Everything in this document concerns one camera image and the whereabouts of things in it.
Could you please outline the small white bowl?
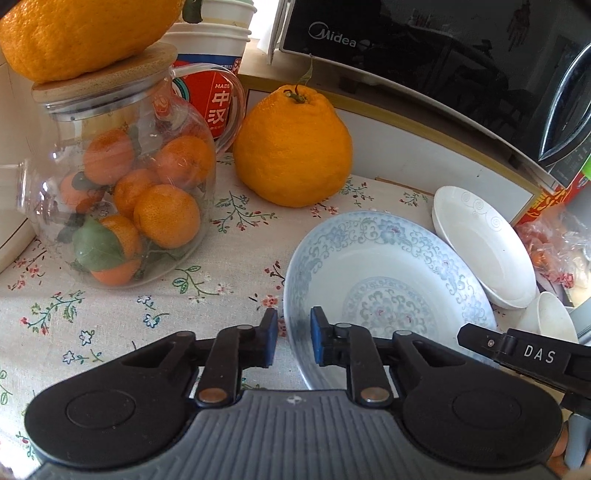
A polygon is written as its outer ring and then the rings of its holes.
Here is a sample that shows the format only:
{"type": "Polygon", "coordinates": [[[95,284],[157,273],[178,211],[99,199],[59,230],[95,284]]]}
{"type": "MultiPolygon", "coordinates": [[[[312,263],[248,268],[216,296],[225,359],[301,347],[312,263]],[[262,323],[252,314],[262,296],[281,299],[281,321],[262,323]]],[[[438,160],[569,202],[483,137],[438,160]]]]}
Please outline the small white bowl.
{"type": "Polygon", "coordinates": [[[566,307],[547,291],[541,292],[528,305],[516,328],[549,338],[578,342],[575,326],[566,307]]]}

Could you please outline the white deep plate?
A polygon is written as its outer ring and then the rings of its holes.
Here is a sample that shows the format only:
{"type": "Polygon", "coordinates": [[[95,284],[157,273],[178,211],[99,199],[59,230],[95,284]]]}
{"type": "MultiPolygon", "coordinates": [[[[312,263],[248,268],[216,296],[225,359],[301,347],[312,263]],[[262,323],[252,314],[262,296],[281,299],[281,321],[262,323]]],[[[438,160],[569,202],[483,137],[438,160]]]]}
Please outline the white deep plate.
{"type": "Polygon", "coordinates": [[[508,310],[529,306],[537,295],[533,264],[494,207],[466,189],[443,186],[434,196],[432,220],[437,235],[464,260],[493,304],[508,310]]]}

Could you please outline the blue patterned porcelain plate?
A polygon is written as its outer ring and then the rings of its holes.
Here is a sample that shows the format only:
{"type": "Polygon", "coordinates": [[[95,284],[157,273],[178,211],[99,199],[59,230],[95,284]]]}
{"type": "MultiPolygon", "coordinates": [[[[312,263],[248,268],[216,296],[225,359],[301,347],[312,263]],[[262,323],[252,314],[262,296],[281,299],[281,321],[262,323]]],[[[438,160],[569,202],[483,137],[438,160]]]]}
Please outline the blue patterned porcelain plate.
{"type": "Polygon", "coordinates": [[[428,229],[383,212],[325,220],[301,240],[287,268],[283,313],[297,366],[311,389],[342,389],[346,372],[315,361],[311,308],[331,323],[389,338],[410,330],[454,350],[459,329],[497,322],[479,281],[456,252],[428,229]]]}

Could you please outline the floral tablecloth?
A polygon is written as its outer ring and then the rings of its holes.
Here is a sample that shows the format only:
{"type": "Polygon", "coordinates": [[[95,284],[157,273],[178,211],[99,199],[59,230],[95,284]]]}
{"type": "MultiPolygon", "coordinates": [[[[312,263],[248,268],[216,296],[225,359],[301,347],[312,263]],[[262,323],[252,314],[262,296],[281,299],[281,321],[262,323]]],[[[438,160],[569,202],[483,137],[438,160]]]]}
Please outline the floral tablecloth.
{"type": "Polygon", "coordinates": [[[266,309],[280,318],[273,365],[249,369],[247,388],[308,388],[287,336],[283,290],[298,244],[315,226],[346,212],[373,211],[434,233],[432,199],[419,191],[353,176],[311,207],[263,201],[217,164],[212,220],[197,251],[149,283],[104,289],[71,275],[34,241],[1,275],[1,462],[19,478],[39,465],[24,412],[43,389],[179,330],[211,338],[266,309]]]}

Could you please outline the mandarin in jar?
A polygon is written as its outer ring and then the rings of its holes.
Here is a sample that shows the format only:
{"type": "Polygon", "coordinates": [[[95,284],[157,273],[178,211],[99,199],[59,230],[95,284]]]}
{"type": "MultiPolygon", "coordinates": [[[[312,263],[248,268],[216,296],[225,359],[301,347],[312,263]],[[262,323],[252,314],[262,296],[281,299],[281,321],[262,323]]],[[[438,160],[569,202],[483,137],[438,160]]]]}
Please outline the mandarin in jar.
{"type": "Polygon", "coordinates": [[[121,177],[113,191],[113,201],[118,213],[131,219],[139,196],[146,189],[159,183],[158,175],[144,168],[132,170],[121,177]]]}
{"type": "Polygon", "coordinates": [[[142,192],[134,206],[133,222],[139,232],[164,249],[191,242],[200,228],[200,210],[190,193],[159,184],[142,192]]]}
{"type": "Polygon", "coordinates": [[[91,257],[87,269],[103,285],[129,283],[141,264],[140,234],[131,220],[119,214],[99,220],[91,234],[91,257]]]}
{"type": "Polygon", "coordinates": [[[121,129],[112,129],[96,136],[87,147],[84,174],[97,185],[112,185],[131,170],[133,161],[130,137],[121,129]]]}
{"type": "Polygon", "coordinates": [[[154,159],[154,171],[163,183],[190,190],[204,183],[215,166],[211,146],[197,136],[183,135],[167,143],[154,159]]]}

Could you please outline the red gift box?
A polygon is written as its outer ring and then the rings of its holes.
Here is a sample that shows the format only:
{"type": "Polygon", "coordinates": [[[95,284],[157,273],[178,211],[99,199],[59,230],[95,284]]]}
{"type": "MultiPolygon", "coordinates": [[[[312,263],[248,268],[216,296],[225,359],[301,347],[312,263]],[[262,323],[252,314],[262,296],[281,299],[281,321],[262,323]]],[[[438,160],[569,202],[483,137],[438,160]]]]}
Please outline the red gift box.
{"type": "Polygon", "coordinates": [[[555,193],[541,193],[529,209],[517,221],[517,225],[535,221],[546,209],[555,205],[567,205],[590,183],[590,159],[587,159],[581,171],[568,187],[559,187],[555,193]]]}

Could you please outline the glass jar with bamboo lid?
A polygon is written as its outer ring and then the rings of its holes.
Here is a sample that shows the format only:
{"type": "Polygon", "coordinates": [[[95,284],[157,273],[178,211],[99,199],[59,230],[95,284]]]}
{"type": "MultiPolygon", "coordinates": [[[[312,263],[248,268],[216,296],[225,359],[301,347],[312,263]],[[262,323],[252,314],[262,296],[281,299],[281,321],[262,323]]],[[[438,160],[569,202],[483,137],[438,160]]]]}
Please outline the glass jar with bamboo lid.
{"type": "Polygon", "coordinates": [[[1,178],[77,279],[132,287],[174,270],[204,238],[216,160],[238,132],[245,91],[211,63],[176,64],[174,46],[77,78],[32,86],[46,127],[1,178]]]}

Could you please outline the black Midea microwave oven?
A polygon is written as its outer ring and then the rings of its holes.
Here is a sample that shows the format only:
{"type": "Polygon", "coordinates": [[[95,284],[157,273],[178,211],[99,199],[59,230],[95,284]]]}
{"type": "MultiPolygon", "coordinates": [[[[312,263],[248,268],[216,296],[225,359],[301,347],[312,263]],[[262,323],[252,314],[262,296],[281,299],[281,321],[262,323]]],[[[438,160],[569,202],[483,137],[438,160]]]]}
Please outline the black Midea microwave oven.
{"type": "Polygon", "coordinates": [[[553,185],[589,159],[586,1],[283,1],[269,48],[432,102],[553,185]]]}

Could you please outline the large orange on table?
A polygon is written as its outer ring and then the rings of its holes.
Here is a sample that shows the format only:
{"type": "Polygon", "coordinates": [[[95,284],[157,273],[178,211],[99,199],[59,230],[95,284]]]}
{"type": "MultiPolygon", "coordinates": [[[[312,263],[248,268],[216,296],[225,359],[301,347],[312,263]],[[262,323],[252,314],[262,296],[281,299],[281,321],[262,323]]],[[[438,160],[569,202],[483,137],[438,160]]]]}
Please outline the large orange on table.
{"type": "Polygon", "coordinates": [[[270,203],[315,205],[346,184],[353,140],[328,98],[304,85],[283,85],[246,115],[232,145],[235,172],[270,203]]]}

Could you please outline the cream Changhong air fryer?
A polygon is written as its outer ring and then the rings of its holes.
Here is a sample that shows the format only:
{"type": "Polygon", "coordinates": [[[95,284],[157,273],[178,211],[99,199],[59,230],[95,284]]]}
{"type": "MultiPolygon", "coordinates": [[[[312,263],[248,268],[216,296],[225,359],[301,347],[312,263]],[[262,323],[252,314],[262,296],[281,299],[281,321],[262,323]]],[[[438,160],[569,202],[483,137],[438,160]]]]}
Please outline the cream Changhong air fryer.
{"type": "Polygon", "coordinates": [[[1,271],[35,236],[29,220],[17,209],[17,166],[31,157],[39,127],[31,86],[1,54],[1,271]]]}

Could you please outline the large orange on jar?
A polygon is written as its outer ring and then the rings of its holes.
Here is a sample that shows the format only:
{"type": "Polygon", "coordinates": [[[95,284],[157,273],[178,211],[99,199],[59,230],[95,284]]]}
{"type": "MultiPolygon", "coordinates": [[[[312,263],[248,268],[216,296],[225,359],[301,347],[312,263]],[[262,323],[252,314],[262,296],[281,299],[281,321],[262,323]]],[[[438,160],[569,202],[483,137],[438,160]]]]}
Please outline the large orange on jar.
{"type": "Polygon", "coordinates": [[[21,1],[1,20],[1,49],[35,83],[76,78],[143,52],[178,19],[181,1],[21,1]]]}

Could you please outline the stacked white paper cups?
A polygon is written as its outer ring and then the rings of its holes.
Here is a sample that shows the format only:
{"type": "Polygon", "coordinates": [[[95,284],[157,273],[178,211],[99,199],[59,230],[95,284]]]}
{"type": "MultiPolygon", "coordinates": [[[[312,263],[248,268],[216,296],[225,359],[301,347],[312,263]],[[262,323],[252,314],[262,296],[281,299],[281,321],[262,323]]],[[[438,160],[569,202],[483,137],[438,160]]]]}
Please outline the stacked white paper cups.
{"type": "Polygon", "coordinates": [[[180,19],[185,23],[216,23],[249,28],[256,13],[252,1],[195,0],[185,1],[180,19]]]}

